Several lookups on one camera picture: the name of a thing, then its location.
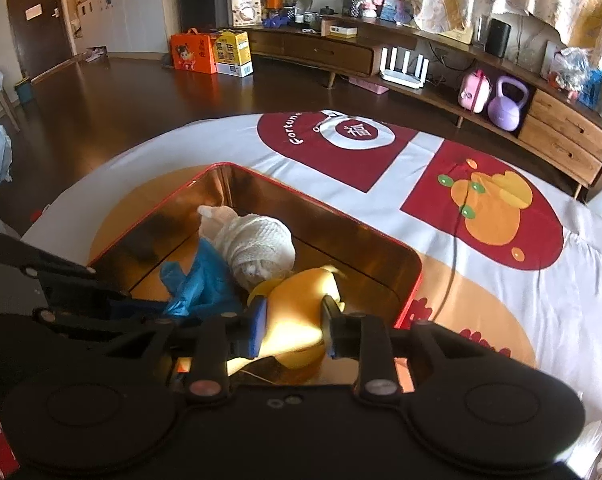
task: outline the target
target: chinese character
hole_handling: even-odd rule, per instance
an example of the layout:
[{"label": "chinese character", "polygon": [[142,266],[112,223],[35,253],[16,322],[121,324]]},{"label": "chinese character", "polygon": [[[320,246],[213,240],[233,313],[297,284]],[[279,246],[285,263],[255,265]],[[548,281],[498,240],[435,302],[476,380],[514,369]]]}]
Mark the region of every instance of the chinese character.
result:
[{"label": "chinese character", "polygon": [[372,134],[366,130],[366,127],[359,123],[354,126],[345,126],[345,132],[352,137],[371,137]]}]

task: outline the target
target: wooden drawer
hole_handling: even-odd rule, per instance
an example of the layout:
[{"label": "wooden drawer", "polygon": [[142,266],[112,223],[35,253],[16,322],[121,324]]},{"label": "wooden drawer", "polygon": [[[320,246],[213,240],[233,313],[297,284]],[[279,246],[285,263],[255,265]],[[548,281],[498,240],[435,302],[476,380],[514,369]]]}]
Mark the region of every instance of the wooden drawer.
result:
[{"label": "wooden drawer", "polygon": [[538,90],[529,115],[547,124],[602,162],[602,130],[577,111]]},{"label": "wooden drawer", "polygon": [[286,57],[301,63],[336,72],[372,75],[374,51],[371,48],[298,34],[284,36],[283,47]]},{"label": "wooden drawer", "polygon": [[249,30],[248,40],[251,54],[261,54],[262,56],[283,55],[283,36],[281,34]]},{"label": "wooden drawer", "polygon": [[594,181],[601,169],[602,162],[595,156],[530,115],[523,123],[519,140],[532,146],[563,169],[568,170],[569,174],[574,174],[587,184]]}]

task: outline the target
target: purple kettlebell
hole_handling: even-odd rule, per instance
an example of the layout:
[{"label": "purple kettlebell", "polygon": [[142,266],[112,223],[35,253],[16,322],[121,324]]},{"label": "purple kettlebell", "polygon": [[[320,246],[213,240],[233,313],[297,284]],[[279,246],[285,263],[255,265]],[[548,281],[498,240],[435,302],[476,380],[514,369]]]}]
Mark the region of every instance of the purple kettlebell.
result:
[{"label": "purple kettlebell", "polygon": [[[523,99],[518,103],[504,95],[502,85],[510,83],[523,92]],[[521,120],[521,108],[528,100],[528,88],[521,82],[511,77],[502,75],[497,80],[497,97],[488,105],[488,117],[495,126],[498,126],[507,132],[512,132],[519,126]]]}]

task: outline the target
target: white router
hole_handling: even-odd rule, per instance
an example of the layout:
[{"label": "white router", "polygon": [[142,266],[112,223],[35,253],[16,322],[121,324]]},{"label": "white router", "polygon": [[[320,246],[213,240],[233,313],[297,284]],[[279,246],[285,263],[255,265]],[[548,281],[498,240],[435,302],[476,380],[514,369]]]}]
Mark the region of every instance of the white router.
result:
[{"label": "white router", "polygon": [[417,58],[417,67],[414,70],[414,75],[409,75],[408,72],[408,61],[410,60],[410,52],[405,51],[403,56],[403,66],[401,72],[395,70],[396,64],[396,46],[392,47],[392,53],[390,54],[390,68],[385,68],[385,61],[387,59],[387,49],[383,47],[381,50],[381,63],[379,73],[381,78],[398,85],[408,86],[409,88],[419,89],[423,88],[425,78],[428,75],[428,65],[430,60],[419,54]]}]

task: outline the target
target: wooden tv cabinet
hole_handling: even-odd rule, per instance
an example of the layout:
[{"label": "wooden tv cabinet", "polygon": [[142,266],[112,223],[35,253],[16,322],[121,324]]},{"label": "wooden tv cabinet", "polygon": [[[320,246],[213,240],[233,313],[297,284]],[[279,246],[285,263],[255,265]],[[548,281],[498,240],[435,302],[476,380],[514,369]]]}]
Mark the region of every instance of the wooden tv cabinet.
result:
[{"label": "wooden tv cabinet", "polygon": [[[457,128],[471,121],[529,152],[571,177],[577,184],[574,196],[592,186],[602,173],[602,119],[589,108],[569,101],[542,78],[514,63],[491,56],[473,46],[401,27],[379,19],[338,17],[356,24],[358,35],[351,40],[301,32],[297,28],[243,27],[248,32],[252,54],[312,66],[330,73],[328,88],[335,74],[356,76],[390,88],[457,115]],[[380,52],[383,46],[401,46],[409,50],[417,41],[430,41],[456,49],[489,70],[511,75],[528,85],[531,99],[523,110],[520,127],[513,133],[491,123],[484,110],[474,114],[457,103],[457,91],[446,86],[426,84],[411,89],[380,78]]]}]

